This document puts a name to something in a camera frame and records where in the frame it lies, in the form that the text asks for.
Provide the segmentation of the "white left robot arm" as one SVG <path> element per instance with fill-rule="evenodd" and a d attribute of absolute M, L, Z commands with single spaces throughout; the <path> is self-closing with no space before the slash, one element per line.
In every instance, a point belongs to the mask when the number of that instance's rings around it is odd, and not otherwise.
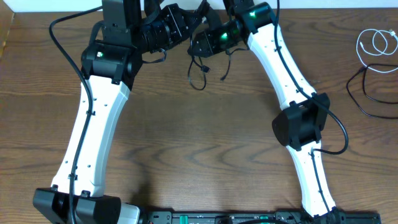
<path fill-rule="evenodd" d="M 116 125 L 149 52 L 166 53 L 187 40 L 209 13 L 161 1 L 103 1 L 81 65 L 78 113 L 62 164 L 34 207 L 52 223 L 142 223 L 140 208 L 105 194 L 106 166 Z"/>

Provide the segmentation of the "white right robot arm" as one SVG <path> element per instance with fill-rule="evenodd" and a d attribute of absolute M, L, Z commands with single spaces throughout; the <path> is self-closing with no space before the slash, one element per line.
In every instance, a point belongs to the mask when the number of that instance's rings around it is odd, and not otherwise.
<path fill-rule="evenodd" d="M 281 112 L 272 121 L 279 143 L 294 162 L 302 193 L 307 223 L 343 223 L 346 218 L 336 207 L 323 170 L 322 131 L 330 116 L 339 127 L 342 122 L 330 111 L 327 94 L 318 94 L 304 78 L 291 56 L 279 25 L 279 10 L 266 2 L 224 1 L 229 21 L 216 24 L 207 17 L 209 27 L 190 42 L 193 59 L 209 58 L 243 41 L 263 66 L 277 95 Z"/>

